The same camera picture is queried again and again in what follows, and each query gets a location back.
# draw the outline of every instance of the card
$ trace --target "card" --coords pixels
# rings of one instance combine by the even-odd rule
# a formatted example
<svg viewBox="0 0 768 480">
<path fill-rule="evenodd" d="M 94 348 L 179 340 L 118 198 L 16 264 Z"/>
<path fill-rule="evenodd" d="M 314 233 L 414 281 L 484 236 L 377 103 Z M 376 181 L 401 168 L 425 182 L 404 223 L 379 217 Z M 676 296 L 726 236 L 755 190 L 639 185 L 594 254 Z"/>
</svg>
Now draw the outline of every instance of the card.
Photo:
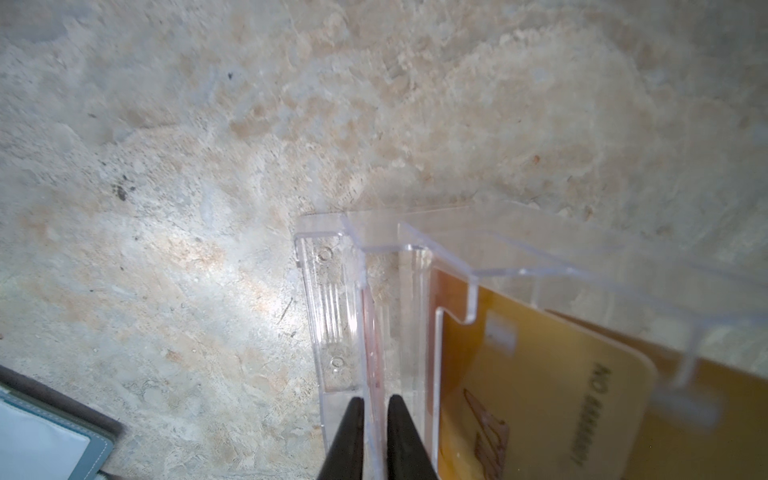
<svg viewBox="0 0 768 480">
<path fill-rule="evenodd" d="M 644 353 L 671 378 L 680 353 L 553 312 Z M 700 359 L 681 392 L 661 390 L 645 414 L 624 480 L 768 478 L 768 382 Z"/>
<path fill-rule="evenodd" d="M 443 480 L 618 480 L 656 383 L 643 354 L 480 288 L 462 325 L 467 283 L 431 275 L 442 338 L 439 474 Z"/>
</svg>

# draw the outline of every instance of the stone surface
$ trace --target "stone surface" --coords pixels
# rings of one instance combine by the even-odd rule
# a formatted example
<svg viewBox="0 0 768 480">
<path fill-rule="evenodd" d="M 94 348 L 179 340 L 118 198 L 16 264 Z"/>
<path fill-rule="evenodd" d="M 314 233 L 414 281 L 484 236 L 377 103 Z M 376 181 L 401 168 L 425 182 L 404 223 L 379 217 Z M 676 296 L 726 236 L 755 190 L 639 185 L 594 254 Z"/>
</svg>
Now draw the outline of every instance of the stone surface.
<svg viewBox="0 0 768 480">
<path fill-rule="evenodd" d="M 314 478 L 296 216 L 509 198 L 764 269 L 766 52 L 758 0 L 2 2 L 0 362 L 127 426 L 109 472 Z"/>
</svg>

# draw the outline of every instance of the circular screw hole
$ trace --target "circular screw hole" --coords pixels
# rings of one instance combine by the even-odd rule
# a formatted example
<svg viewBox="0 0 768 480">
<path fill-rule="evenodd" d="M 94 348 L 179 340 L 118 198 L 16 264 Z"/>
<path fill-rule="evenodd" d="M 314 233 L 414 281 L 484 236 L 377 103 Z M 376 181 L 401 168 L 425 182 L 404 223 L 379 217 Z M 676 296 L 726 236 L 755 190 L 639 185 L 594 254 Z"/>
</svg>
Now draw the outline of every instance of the circular screw hole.
<svg viewBox="0 0 768 480">
<path fill-rule="evenodd" d="M 327 262 L 333 258 L 333 250 L 328 247 L 322 247 L 317 252 L 317 259 L 320 262 Z"/>
<path fill-rule="evenodd" d="M 341 370 L 341 368 L 344 367 L 344 359 L 340 356 L 335 356 L 331 359 L 331 366 L 333 367 L 334 372 L 338 372 Z"/>
</svg>

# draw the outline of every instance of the yellow card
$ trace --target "yellow card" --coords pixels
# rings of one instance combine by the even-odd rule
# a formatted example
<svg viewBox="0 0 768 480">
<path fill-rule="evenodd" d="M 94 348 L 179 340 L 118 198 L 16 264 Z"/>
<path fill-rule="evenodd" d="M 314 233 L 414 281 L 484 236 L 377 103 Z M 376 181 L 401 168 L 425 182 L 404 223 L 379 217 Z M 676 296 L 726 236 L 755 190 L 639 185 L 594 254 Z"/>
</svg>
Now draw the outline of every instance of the yellow card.
<svg viewBox="0 0 768 480">
<path fill-rule="evenodd" d="M 432 271 L 434 312 L 463 319 L 467 284 Z M 656 381 L 642 353 L 481 288 L 477 320 L 445 315 L 443 480 L 618 480 Z"/>
<path fill-rule="evenodd" d="M 678 352 L 556 314 L 643 352 L 656 364 L 662 377 L 671 377 L 680 361 Z M 652 402 L 627 463 L 625 480 L 768 478 L 766 380 L 700 359 L 696 376 L 681 393 L 680 397 L 683 396 L 687 397 L 686 402 L 675 403 L 692 406 L 694 411 L 716 409 L 713 425 L 674 415 L 674 411 L 665 408 L 663 397 Z"/>
</svg>

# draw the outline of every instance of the white stitching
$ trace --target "white stitching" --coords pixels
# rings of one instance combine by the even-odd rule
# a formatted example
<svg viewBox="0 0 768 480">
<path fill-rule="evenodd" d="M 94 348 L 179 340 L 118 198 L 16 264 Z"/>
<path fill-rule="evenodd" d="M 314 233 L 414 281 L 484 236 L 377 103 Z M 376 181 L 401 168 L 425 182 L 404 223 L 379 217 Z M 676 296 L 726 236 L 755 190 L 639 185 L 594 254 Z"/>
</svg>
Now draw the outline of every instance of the white stitching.
<svg viewBox="0 0 768 480">
<path fill-rule="evenodd" d="M 0 396 L 0 399 L 2 399 L 4 402 L 7 402 L 8 404 L 13 406 L 13 403 L 9 402 L 9 400 L 10 400 L 9 397 L 3 395 L 3 396 Z M 30 402 L 27 402 L 26 400 L 22 400 L 22 399 L 20 399 L 18 397 L 12 397 L 12 399 L 15 400 L 16 402 L 20 402 L 21 404 L 23 404 L 25 406 L 25 408 L 28 408 L 28 409 L 32 410 L 33 412 L 35 412 L 35 413 L 42 414 L 43 418 L 45 418 L 49 422 L 56 423 L 56 422 L 54 422 L 53 420 L 51 420 L 48 417 L 49 415 L 55 415 L 54 413 L 46 412 L 45 410 L 42 410 L 42 409 L 32 405 Z M 64 423 L 65 425 L 67 425 L 69 427 L 71 427 L 77 433 L 80 433 L 82 435 L 89 436 L 88 434 L 92 434 L 92 435 L 94 435 L 95 437 L 97 437 L 99 440 L 101 440 L 104 443 L 104 448 L 101 450 L 101 453 L 98 454 L 98 457 L 96 458 L 96 461 L 93 463 L 93 465 L 91 465 L 91 469 L 88 470 L 88 473 L 86 473 L 85 477 L 83 477 L 83 479 L 85 480 L 86 478 L 88 478 L 88 476 L 91 474 L 91 472 L 94 471 L 94 468 L 96 468 L 96 464 L 98 464 L 98 461 L 101 460 L 101 456 L 104 454 L 104 452 L 106 452 L 107 447 L 109 446 L 109 442 L 107 441 L 107 439 L 105 437 L 102 437 L 101 435 L 97 434 L 96 432 L 92 432 L 91 430 L 88 430 L 88 429 L 86 429 L 84 427 L 81 427 L 80 425 L 77 425 L 77 424 L 74 424 L 72 422 L 69 422 L 67 419 L 63 419 L 62 417 L 58 417 L 57 416 L 56 420 L 59 421 L 59 422 Z"/>
</svg>

